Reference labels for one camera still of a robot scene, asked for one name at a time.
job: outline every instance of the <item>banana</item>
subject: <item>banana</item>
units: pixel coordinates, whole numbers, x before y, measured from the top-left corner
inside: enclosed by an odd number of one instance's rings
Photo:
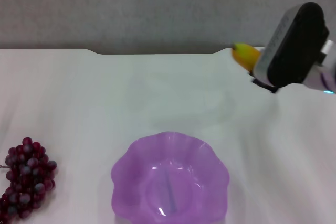
[[[232,45],[232,57],[249,72],[253,70],[260,55],[260,51],[248,44],[234,43]]]

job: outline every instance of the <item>purple bowl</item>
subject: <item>purple bowl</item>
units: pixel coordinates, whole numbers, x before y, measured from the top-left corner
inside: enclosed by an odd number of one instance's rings
[[[163,132],[114,165],[112,208],[133,224],[209,224],[225,217],[229,173],[202,140]]]

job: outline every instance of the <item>gray wall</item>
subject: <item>gray wall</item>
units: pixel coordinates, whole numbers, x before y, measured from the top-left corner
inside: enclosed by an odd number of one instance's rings
[[[336,39],[336,0],[0,0],[0,48],[143,54],[259,46],[287,8],[306,1],[322,6]]]

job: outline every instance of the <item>red grape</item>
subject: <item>red grape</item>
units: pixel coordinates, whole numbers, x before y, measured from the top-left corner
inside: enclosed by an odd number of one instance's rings
[[[12,189],[11,187],[8,187],[8,188],[6,189],[6,191],[5,191],[5,194],[6,194],[7,196],[9,196],[9,195],[11,195],[13,192],[14,192],[14,189]]]
[[[14,181],[17,178],[17,175],[15,172],[12,172],[11,170],[6,173],[6,178],[10,181]]]
[[[41,148],[41,144],[39,142],[34,142],[33,148],[34,148],[34,151],[38,152]]]
[[[36,167],[33,170],[33,176],[41,176],[43,174],[43,169],[41,167]]]
[[[50,179],[48,179],[48,178],[46,178],[45,180],[44,180],[44,186],[45,186],[45,188],[46,188],[46,191],[50,191],[53,187],[53,185],[52,185],[52,182],[51,182],[51,180]]]
[[[23,146],[23,152],[29,154],[33,151],[33,146],[31,144],[26,144]]]
[[[22,212],[19,213],[19,217],[21,219],[26,219],[29,215],[30,215],[30,211],[29,210],[24,210],[24,211],[22,211]]]
[[[55,173],[54,173],[54,171],[52,171],[51,173],[50,173],[50,179],[52,180],[52,179],[54,179],[55,178]]]
[[[21,177],[21,185],[23,187],[29,186],[30,182],[31,182],[30,176],[22,176]]]
[[[45,154],[41,157],[41,159],[43,160],[44,163],[47,163],[49,161],[49,156],[47,154]]]
[[[26,137],[22,140],[22,144],[23,145],[26,145],[26,144],[32,144],[33,143],[33,140],[31,140],[30,137]]]
[[[12,147],[8,150],[9,155],[14,155],[15,153],[16,153],[16,148],[15,147]]]
[[[9,202],[12,203],[12,204],[16,204],[18,202],[18,199],[19,199],[19,194],[18,193],[12,193],[9,196]]]
[[[46,193],[34,194],[34,201],[42,201],[46,197]]]
[[[41,148],[40,148],[40,151],[39,151],[42,155],[43,154],[45,154],[46,153],[46,149],[43,147],[43,146],[41,146]]]
[[[32,171],[32,169],[30,169],[29,166],[25,166],[25,167],[23,167],[23,168],[21,169],[21,174],[22,174],[22,175],[28,175],[28,174],[31,173],[31,171]]]
[[[56,167],[57,167],[57,163],[55,161],[53,161],[53,160],[52,161],[48,161],[47,165],[48,165],[48,168],[50,170],[55,170]]]
[[[10,158],[11,158],[13,164],[15,164],[17,162],[17,156],[16,155],[11,156]]]
[[[10,216],[16,215],[17,214],[17,208],[15,206],[10,206],[8,208],[7,212]]]
[[[41,153],[40,152],[34,152],[33,153],[33,157],[34,158],[40,158],[41,157]]]
[[[23,189],[22,189],[22,185],[21,185],[21,184],[17,184],[17,185],[15,186],[15,191],[16,191],[17,193],[22,193],[22,191],[23,191]]]
[[[26,137],[8,154],[5,163],[10,170],[6,178],[11,185],[0,198],[0,224],[6,224],[16,214],[27,218],[33,209],[41,207],[46,191],[56,187],[53,171],[57,163],[49,160],[40,143]]]
[[[19,162],[24,163],[26,162],[26,156],[25,154],[20,154],[18,157]]]
[[[6,165],[8,165],[8,166],[12,166],[14,163],[13,163],[13,161],[12,161],[12,157],[11,156],[6,156],[6,159],[5,159],[5,163],[6,163]]]
[[[9,206],[9,199],[2,199],[1,201],[1,207],[6,209]]]
[[[34,190],[37,194],[44,194],[46,191],[46,188],[44,186],[44,184],[39,183],[34,187]]]
[[[33,203],[33,209],[39,209],[42,206],[42,201],[36,201]]]
[[[16,153],[17,153],[17,154],[21,154],[21,153],[23,153],[23,145],[18,145],[18,146],[16,147]]]
[[[30,168],[35,168],[36,166],[38,166],[38,159],[37,158],[30,158],[27,162],[27,165],[30,167]]]
[[[29,194],[21,194],[20,195],[20,203],[21,204],[28,204],[30,202],[30,195]]]

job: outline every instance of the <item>tabletop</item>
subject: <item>tabletop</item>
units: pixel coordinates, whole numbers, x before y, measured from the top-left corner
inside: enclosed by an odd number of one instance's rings
[[[230,173],[226,224],[334,223],[336,98],[271,94],[230,57],[0,50],[0,159],[31,137],[58,163],[56,189],[25,223],[123,223],[114,163],[138,138],[200,138]],[[0,170],[0,190],[9,186]]]

